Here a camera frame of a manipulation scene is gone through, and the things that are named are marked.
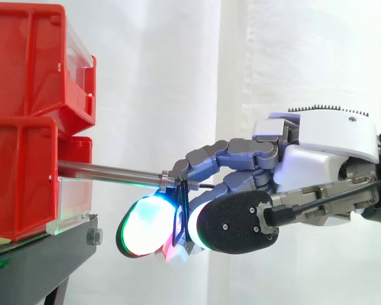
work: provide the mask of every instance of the red plastic bin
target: red plastic bin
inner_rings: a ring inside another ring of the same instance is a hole
[[[0,116],[46,116],[67,137],[95,124],[96,60],[56,4],[0,3]]]
[[[87,137],[57,138],[51,118],[0,117],[0,238],[45,231],[58,217],[58,156],[91,162]]]

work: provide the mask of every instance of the bolt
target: bolt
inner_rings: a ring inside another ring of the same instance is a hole
[[[90,230],[90,245],[99,246],[103,241],[103,230],[102,229],[92,229]]]

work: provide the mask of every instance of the black cable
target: black cable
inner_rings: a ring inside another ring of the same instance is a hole
[[[215,186],[213,184],[200,184],[199,188],[200,189],[214,189]]]
[[[367,189],[372,189],[374,187],[380,187],[380,186],[381,186],[381,180],[377,180],[377,181],[371,182],[369,184],[365,184],[363,186],[356,187],[355,189],[351,189],[350,191],[346,191],[346,192],[338,193],[335,195],[331,195],[329,197],[321,198],[321,199],[306,203],[304,205],[300,205],[300,206],[295,205],[292,208],[293,213],[295,215],[300,215],[304,211],[310,210],[312,208],[320,207],[321,205],[324,205],[324,204],[329,203],[331,201],[336,201],[336,200],[342,199],[344,197],[348,197],[348,196],[351,196],[351,195],[354,195],[357,193],[361,193],[363,191],[366,191]]]

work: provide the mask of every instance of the robotic hand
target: robotic hand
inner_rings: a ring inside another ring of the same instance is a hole
[[[212,190],[188,202],[188,191],[221,166],[235,172],[215,186],[201,184]],[[381,222],[381,135],[368,114],[340,107],[272,113],[255,123],[251,140],[220,140],[196,149],[177,161],[167,177],[177,186],[164,187],[155,197],[173,208],[135,239],[128,235],[142,229],[130,218],[161,213],[142,200],[134,204],[116,235],[125,256],[143,256],[127,241],[149,242],[141,239],[162,227],[154,248],[167,261],[182,261],[194,244],[227,254],[269,247],[280,226],[296,222],[339,224],[350,221],[353,211]]]

